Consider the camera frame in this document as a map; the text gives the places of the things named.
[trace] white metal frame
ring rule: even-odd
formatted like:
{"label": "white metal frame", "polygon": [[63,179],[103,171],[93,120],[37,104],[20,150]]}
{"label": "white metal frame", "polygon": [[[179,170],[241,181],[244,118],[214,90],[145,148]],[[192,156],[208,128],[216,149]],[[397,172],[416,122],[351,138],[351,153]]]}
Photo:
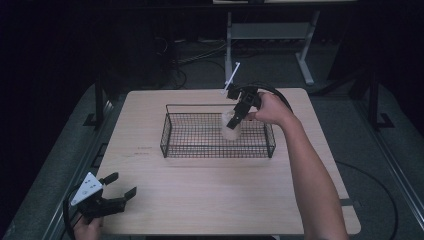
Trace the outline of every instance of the white metal frame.
{"label": "white metal frame", "polygon": [[320,11],[314,11],[310,22],[300,23],[232,23],[231,12],[227,20],[227,54],[225,56],[225,80],[233,73],[231,45],[233,39],[304,39],[305,45],[296,53],[296,60],[307,85],[314,80],[306,64],[306,55],[311,45]]}

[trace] black cable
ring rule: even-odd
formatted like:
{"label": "black cable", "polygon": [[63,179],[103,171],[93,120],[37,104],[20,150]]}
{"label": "black cable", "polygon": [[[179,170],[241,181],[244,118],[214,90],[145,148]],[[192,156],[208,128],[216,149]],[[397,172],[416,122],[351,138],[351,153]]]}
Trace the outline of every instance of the black cable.
{"label": "black cable", "polygon": [[174,90],[178,90],[178,89],[181,89],[181,88],[185,88],[184,87],[184,85],[186,84],[186,82],[187,82],[187,75],[185,74],[185,72],[183,72],[182,70],[180,70],[180,69],[172,69],[172,70],[174,70],[174,71],[176,71],[177,72],[177,77],[179,78],[180,76],[180,74],[181,75],[183,75],[183,82],[181,83],[181,84],[178,84],[178,82],[177,82],[177,79],[175,79],[175,77],[173,77],[173,81],[174,81]]}
{"label": "black cable", "polygon": [[329,84],[328,86],[326,86],[322,89],[319,89],[315,92],[309,92],[308,95],[310,97],[312,97],[312,96],[324,96],[324,95],[336,90],[337,88],[347,84],[348,82],[356,80],[356,77],[358,75],[360,76],[360,75],[364,74],[365,71],[366,71],[365,67],[361,67],[361,68],[355,70],[353,73],[351,73],[351,74]]}
{"label": "black cable", "polygon": [[216,47],[217,45],[221,45],[221,43],[223,43],[223,42],[225,42],[225,40],[223,40],[223,39],[217,39],[217,40],[213,40],[213,41],[211,41],[211,42],[205,42],[205,41],[195,41],[194,43],[198,43],[198,44],[201,44],[201,45],[205,45],[205,46],[208,46],[208,47]]}
{"label": "black cable", "polygon": [[74,228],[71,225],[71,219],[69,218],[69,198],[71,195],[78,190],[81,184],[75,185],[72,187],[71,191],[69,191],[68,195],[63,199],[62,202],[62,211],[63,211],[63,221],[65,223],[65,231],[68,233],[71,239],[75,239]]}
{"label": "black cable", "polygon": [[209,50],[205,53],[199,54],[197,56],[192,56],[192,57],[188,57],[182,60],[174,60],[171,61],[171,63],[175,63],[175,64],[182,64],[182,63],[189,63],[195,60],[199,60],[199,59],[203,59],[203,58],[208,58],[208,57],[212,57],[212,56],[217,56],[216,54],[224,54],[225,53],[225,47],[226,47],[226,43],[222,44],[220,47]]}
{"label": "black cable", "polygon": [[214,61],[212,61],[212,60],[193,60],[193,61],[191,61],[191,62],[188,62],[188,63],[182,63],[182,64],[180,64],[180,66],[184,66],[184,65],[188,65],[188,64],[193,64],[193,63],[202,63],[202,62],[206,62],[206,63],[213,63],[213,64],[215,64],[216,66],[218,66],[222,71],[224,71],[224,73],[225,73],[225,68],[221,65],[221,64],[219,64],[219,63],[217,63],[217,62],[214,62]]}
{"label": "black cable", "polygon": [[371,178],[372,180],[374,180],[378,185],[380,185],[380,187],[383,188],[383,190],[386,192],[387,196],[389,197],[389,199],[390,199],[390,201],[391,201],[391,203],[393,205],[393,211],[394,211],[394,214],[395,214],[395,222],[394,222],[392,234],[390,235],[390,238],[389,239],[390,240],[395,239],[395,236],[396,236],[396,233],[397,233],[397,229],[398,229],[398,226],[399,226],[399,213],[398,213],[398,209],[397,209],[397,206],[396,206],[395,199],[394,199],[393,195],[390,193],[390,191],[387,189],[387,187],[384,186],[384,184],[381,183],[376,177],[372,176],[371,174],[365,172],[362,169],[359,169],[359,168],[357,168],[357,167],[355,167],[353,165],[350,165],[350,164],[347,164],[347,163],[344,163],[344,162],[340,162],[340,161],[335,161],[335,162],[338,163],[338,164],[344,165],[346,167],[352,168],[352,169],[354,169],[354,170],[356,170],[356,171],[364,174],[365,176],[367,176],[367,177]]}
{"label": "black cable", "polygon": [[155,37],[155,43],[156,43],[156,40],[161,40],[162,42],[165,43],[163,50],[161,52],[156,52],[156,54],[162,56],[162,54],[164,54],[166,52],[166,50],[168,50],[168,47],[169,47],[168,41],[166,41],[166,39],[162,38],[162,37]]}
{"label": "black cable", "polygon": [[261,55],[265,52],[265,47],[262,45],[260,46],[260,48],[258,48],[259,44],[255,44],[252,42],[247,42],[247,43],[239,43],[239,44],[234,44],[234,53],[233,56],[235,58],[252,58],[258,55]]}
{"label": "black cable", "polygon": [[81,218],[82,218],[83,216],[82,216],[82,214],[81,214],[81,216],[79,216],[79,218],[77,219],[77,221],[74,223],[74,225],[72,226],[72,228],[74,228],[77,224],[78,224],[78,222],[81,220]]}
{"label": "black cable", "polygon": [[260,88],[263,90],[266,90],[268,92],[271,92],[275,95],[277,95],[280,100],[290,109],[291,112],[293,112],[293,109],[290,106],[290,103],[287,101],[286,97],[284,97],[284,95],[282,93],[280,93],[277,89],[275,89],[273,86],[271,86],[270,84],[266,83],[266,82],[261,82],[261,81],[255,81],[252,83],[248,83],[246,85],[242,85],[242,86],[236,86],[234,88],[234,90],[240,90],[246,87],[256,87],[256,88]]}
{"label": "black cable", "polygon": [[[77,213],[78,213],[78,210],[77,210],[77,211],[75,211],[75,212],[72,214],[72,217],[71,217],[70,219],[74,219],[74,218],[75,218],[75,216],[77,215]],[[65,233],[67,233],[66,228],[62,231],[62,234],[60,235],[60,239],[63,239],[63,237],[65,236]]]}

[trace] white cylinder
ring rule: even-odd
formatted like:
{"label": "white cylinder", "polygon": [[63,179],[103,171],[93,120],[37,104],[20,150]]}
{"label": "white cylinder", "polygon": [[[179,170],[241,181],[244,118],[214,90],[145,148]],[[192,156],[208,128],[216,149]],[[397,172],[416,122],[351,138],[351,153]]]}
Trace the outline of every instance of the white cylinder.
{"label": "white cylinder", "polygon": [[226,112],[223,112],[221,115],[221,133],[222,137],[227,140],[237,140],[241,135],[241,128],[240,124],[237,124],[237,126],[234,129],[231,129],[227,127],[228,122],[230,122],[231,118],[234,116],[234,110],[229,110]]}

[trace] hand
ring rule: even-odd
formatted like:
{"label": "hand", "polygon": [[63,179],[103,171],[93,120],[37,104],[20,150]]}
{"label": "hand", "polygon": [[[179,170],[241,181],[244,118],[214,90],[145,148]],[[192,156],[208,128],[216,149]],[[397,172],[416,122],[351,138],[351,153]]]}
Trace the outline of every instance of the hand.
{"label": "hand", "polygon": [[74,226],[76,240],[98,240],[101,235],[103,218],[94,218],[90,223],[82,216]]}
{"label": "hand", "polygon": [[289,121],[297,119],[278,96],[272,93],[260,92],[259,97],[262,100],[259,111],[250,112],[246,116],[246,120],[256,119],[261,122],[276,124],[283,128]]}

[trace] gray carpet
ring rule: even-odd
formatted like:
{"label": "gray carpet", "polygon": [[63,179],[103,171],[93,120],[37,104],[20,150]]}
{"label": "gray carpet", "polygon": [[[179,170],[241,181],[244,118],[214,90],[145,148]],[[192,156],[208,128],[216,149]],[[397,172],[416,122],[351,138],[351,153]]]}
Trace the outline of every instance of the gray carpet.
{"label": "gray carpet", "polygon": [[[187,49],[183,51],[183,47],[181,49],[182,59],[184,55],[195,54]],[[266,80],[275,87],[301,87],[308,92],[316,91],[331,83],[325,79],[334,57],[334,46],[327,49],[328,52],[325,52],[322,46],[311,49],[308,63],[313,75],[317,76],[316,84],[313,86],[306,86],[302,80],[294,56],[291,54],[296,51],[296,46],[284,47],[280,51],[267,50],[249,58],[236,57],[234,61],[242,62],[242,66],[235,81]],[[184,88],[222,87],[223,56],[203,60],[207,61],[180,66],[180,70],[187,77]],[[174,80],[178,81],[178,84],[182,83],[184,76],[181,73],[180,76],[176,71],[171,74],[173,80],[171,79],[163,89],[174,88],[176,85]],[[336,89],[327,97],[312,97],[311,100],[334,158],[339,162],[340,173],[361,222],[361,232],[352,236],[352,239],[389,239],[394,231],[396,231],[395,239],[424,239],[424,232],[399,190],[384,154],[375,141],[375,133],[370,130],[358,109],[366,105],[366,101],[353,102],[348,99],[347,86],[349,84]],[[93,127],[83,126],[87,115],[94,112],[94,88],[87,90],[46,159],[42,171],[4,239],[61,238],[63,225],[60,222],[61,213],[57,212],[57,209],[60,207],[67,187],[74,184],[70,182],[70,179],[73,176],[81,178],[87,171],[96,172],[92,163],[101,161],[101,156],[97,156],[98,150],[109,141],[124,100],[125,94],[122,94],[113,102],[113,107],[107,110],[106,122],[99,131],[94,131]],[[420,173],[424,169],[422,166],[424,140],[402,114],[391,94],[384,88],[381,89],[380,107],[396,126],[394,129],[382,130],[381,135],[396,158],[401,161],[405,174],[422,198],[424,197],[422,186],[424,176]],[[281,236],[281,238],[302,239],[302,236]],[[105,235],[103,239],[144,238]]]}

